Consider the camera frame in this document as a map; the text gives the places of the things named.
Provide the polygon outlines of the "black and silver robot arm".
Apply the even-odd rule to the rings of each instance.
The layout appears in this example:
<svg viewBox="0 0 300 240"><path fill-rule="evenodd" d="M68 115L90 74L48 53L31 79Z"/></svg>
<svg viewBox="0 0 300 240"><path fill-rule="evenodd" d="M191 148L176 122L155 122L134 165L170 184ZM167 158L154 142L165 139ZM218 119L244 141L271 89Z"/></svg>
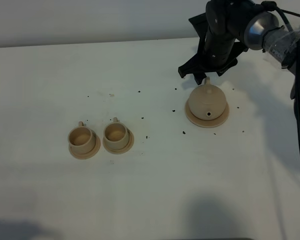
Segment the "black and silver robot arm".
<svg viewBox="0 0 300 240"><path fill-rule="evenodd" d="M192 74L198 85L207 73L222 76L248 50L263 50L281 67L296 74L300 32L288 22L279 25L272 13L283 14L273 1L210 0L205 13L189 19L199 36L197 53L178 68L181 78Z"/></svg>

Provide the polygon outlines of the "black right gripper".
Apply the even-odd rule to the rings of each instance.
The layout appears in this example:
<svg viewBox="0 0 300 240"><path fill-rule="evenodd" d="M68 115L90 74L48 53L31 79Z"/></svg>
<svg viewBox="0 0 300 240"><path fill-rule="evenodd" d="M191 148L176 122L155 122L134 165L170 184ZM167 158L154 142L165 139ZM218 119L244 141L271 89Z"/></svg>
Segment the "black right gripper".
<svg viewBox="0 0 300 240"><path fill-rule="evenodd" d="M208 30L204 53L196 53L185 64L178 67L181 78L192 74L197 84L201 84L207 73L215 72L220 77L228 69L237 65L237 57L248 51L244 43L235 42L236 37L227 29L228 0L210 0L206 4Z"/></svg>

